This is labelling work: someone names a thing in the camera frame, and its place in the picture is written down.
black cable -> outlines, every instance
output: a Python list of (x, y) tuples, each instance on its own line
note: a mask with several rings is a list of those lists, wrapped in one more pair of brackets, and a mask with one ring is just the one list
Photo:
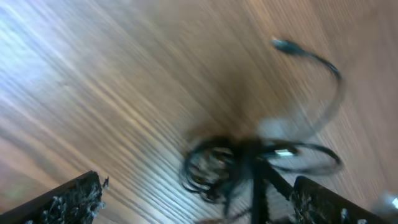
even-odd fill
[[(291, 41), (273, 40), (272, 44), (277, 50), (286, 54), (313, 58), (328, 67), (334, 74), (337, 82), (335, 97), (317, 121), (307, 131), (304, 131), (303, 139), (308, 138), (321, 130), (338, 111), (338, 106), (344, 95), (342, 77), (330, 62), (307, 52)], [(271, 166), (282, 172), (307, 175), (331, 174), (341, 167), (340, 158), (331, 149), (317, 144), (300, 141), (275, 141), (273, 139), (247, 139), (235, 142), (227, 137), (216, 136), (203, 141), (187, 155), (180, 172), (180, 181), (187, 191), (200, 194), (205, 202), (223, 203), (224, 220), (227, 220), (227, 223), (232, 223), (251, 211), (248, 208), (233, 217), (228, 214), (232, 199), (239, 195), (245, 183), (252, 178), (252, 169), (256, 159), (276, 158), (279, 156), (279, 151), (287, 149), (289, 149), (289, 153), (297, 155), (299, 148), (322, 152), (330, 156), (335, 163), (332, 166), (324, 165), (304, 169)]]

wooden floor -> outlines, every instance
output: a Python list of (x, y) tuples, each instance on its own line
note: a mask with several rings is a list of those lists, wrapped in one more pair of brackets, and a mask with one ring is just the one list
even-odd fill
[(273, 35), (342, 71), (341, 110), (309, 141), (345, 168), (311, 178), (370, 208), (398, 191), (397, 10), (394, 0), (1, 2), (0, 212), (95, 170), (111, 185), (96, 223), (219, 217), (178, 184), (190, 140), (293, 139), (335, 88), (323, 67), (276, 52)]

